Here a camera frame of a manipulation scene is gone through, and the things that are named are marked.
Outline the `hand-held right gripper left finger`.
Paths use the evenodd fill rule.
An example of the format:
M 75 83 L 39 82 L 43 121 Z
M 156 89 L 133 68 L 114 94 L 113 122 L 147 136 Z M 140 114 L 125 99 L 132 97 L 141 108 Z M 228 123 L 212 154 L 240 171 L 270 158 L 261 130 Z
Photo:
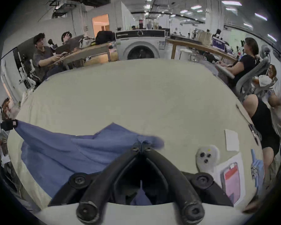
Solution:
M 111 162 L 104 170 L 92 174 L 78 172 L 52 198 L 48 207 L 78 203 L 76 217 L 81 222 L 101 222 L 108 202 L 126 204 L 125 189 L 130 182 L 125 175 L 141 155 L 140 143 Z

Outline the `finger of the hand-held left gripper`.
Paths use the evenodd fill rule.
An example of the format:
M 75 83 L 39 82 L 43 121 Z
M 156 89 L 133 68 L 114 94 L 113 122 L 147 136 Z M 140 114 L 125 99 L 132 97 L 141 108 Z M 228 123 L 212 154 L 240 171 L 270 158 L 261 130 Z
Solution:
M 15 128 L 17 128 L 18 126 L 18 120 L 17 119 L 8 119 L 5 121 L 2 121 L 0 124 L 1 129 L 3 129 L 4 131 L 10 131 L 13 130 Z

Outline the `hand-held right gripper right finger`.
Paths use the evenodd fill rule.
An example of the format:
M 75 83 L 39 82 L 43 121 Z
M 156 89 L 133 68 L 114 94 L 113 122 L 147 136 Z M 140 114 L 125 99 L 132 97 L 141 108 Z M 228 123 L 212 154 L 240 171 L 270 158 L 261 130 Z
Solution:
M 205 210 L 202 203 L 233 207 L 209 173 L 182 172 L 149 143 L 143 143 L 143 157 L 167 185 L 167 195 L 177 205 L 183 224 L 198 224 L 203 220 Z

